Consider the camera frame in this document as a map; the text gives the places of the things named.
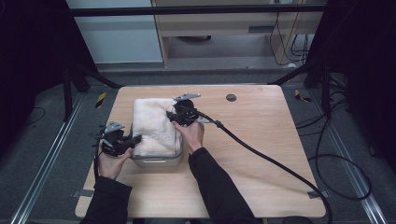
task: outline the white towel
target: white towel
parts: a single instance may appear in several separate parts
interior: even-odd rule
[[[175,103],[170,98],[134,100],[132,131],[133,136],[142,134],[142,141],[133,156],[169,157],[180,152],[181,134],[166,117],[166,111],[175,112]]]

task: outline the person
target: person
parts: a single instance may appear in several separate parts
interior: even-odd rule
[[[209,151],[203,146],[204,124],[194,122],[182,127],[173,121],[180,131],[183,141],[192,150],[189,165],[195,177],[206,210],[213,223],[260,223],[253,215],[247,202],[240,194],[230,176],[217,164]],[[80,223],[126,223],[128,200],[132,188],[117,182],[122,165],[131,156],[129,148],[117,158],[99,154],[99,173],[94,186],[95,191],[86,216]]]

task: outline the person's right hand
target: person's right hand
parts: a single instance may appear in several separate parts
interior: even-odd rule
[[[204,142],[204,124],[195,121],[187,127],[180,126],[177,122],[172,121],[172,124],[183,136],[183,141],[186,141],[192,151],[203,147]]]

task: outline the white cabinet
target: white cabinet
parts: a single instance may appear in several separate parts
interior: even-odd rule
[[[150,0],[67,0],[70,8],[151,7]],[[76,17],[95,63],[162,63],[153,16]]]

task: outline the black sleeve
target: black sleeve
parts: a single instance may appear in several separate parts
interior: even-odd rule
[[[214,223],[260,223],[230,176],[216,163],[206,148],[201,147],[189,157],[192,174]]]
[[[87,214],[80,223],[125,224],[132,188],[102,176],[97,178],[94,188]]]

